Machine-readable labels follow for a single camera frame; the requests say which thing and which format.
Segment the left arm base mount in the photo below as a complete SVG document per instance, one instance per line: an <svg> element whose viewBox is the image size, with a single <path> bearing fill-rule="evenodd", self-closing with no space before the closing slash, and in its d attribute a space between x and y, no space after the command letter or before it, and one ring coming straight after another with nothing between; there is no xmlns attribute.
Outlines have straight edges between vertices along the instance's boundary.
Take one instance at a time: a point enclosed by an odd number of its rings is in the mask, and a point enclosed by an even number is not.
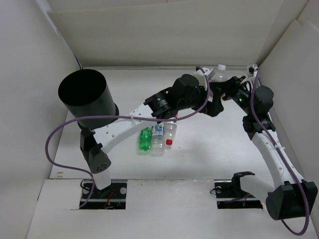
<svg viewBox="0 0 319 239"><path fill-rule="evenodd" d="M103 190L94 187L92 195L91 180L83 179L80 183L82 189L79 202L81 210L124 210L126 208L127 180L114 180Z"/></svg>

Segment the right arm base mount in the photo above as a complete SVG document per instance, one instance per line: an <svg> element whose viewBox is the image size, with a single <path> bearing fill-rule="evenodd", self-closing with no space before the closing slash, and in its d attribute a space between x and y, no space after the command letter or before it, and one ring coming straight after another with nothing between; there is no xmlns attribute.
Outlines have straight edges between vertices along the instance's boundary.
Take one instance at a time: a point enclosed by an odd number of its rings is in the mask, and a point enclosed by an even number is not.
<svg viewBox="0 0 319 239"><path fill-rule="evenodd" d="M231 179L214 179L210 194L216 196L218 209L263 209L260 200L241 189L240 179L255 174L250 171L234 173Z"/></svg>

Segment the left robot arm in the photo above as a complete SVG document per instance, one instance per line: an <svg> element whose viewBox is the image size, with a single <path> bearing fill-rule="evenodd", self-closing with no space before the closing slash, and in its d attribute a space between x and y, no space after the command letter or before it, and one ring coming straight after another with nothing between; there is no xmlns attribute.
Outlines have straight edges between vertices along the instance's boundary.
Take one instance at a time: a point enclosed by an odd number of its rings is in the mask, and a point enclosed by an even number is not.
<svg viewBox="0 0 319 239"><path fill-rule="evenodd" d="M150 96L127 116L111 116L113 122L81 131L80 149L95 183L94 192L99 197L111 193L112 181L108 172L111 161L107 154L142 129L170 121L179 111L192 109L195 114L202 111L211 94L209 81L213 75L200 70L184 74L171 87Z"/></svg>

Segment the clear bottle blue orange label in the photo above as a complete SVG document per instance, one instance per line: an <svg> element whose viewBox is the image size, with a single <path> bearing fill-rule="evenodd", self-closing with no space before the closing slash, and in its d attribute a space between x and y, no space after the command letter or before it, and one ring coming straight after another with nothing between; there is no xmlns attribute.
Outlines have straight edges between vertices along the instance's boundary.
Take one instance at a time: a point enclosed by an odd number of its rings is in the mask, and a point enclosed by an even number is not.
<svg viewBox="0 0 319 239"><path fill-rule="evenodd" d="M218 64L216 68L213 69L213 76L210 78L210 82L226 82L228 77L226 75L226 65Z"/></svg>

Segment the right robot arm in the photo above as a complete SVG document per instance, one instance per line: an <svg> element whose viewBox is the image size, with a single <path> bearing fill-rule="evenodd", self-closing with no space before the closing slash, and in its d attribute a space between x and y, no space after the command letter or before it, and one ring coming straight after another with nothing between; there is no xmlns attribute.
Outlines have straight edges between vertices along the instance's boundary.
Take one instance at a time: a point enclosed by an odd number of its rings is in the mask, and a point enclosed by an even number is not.
<svg viewBox="0 0 319 239"><path fill-rule="evenodd" d="M252 172L235 173L230 184L236 196L249 193L266 204L270 217L284 220L310 216L318 193L314 182L308 182L296 170L280 144L276 128L268 112L273 106L272 90L257 86L249 91L241 79L233 77L225 82L211 82L213 103L222 108L222 100L233 100L245 113L243 127L261 153L271 174L269 185Z"/></svg>

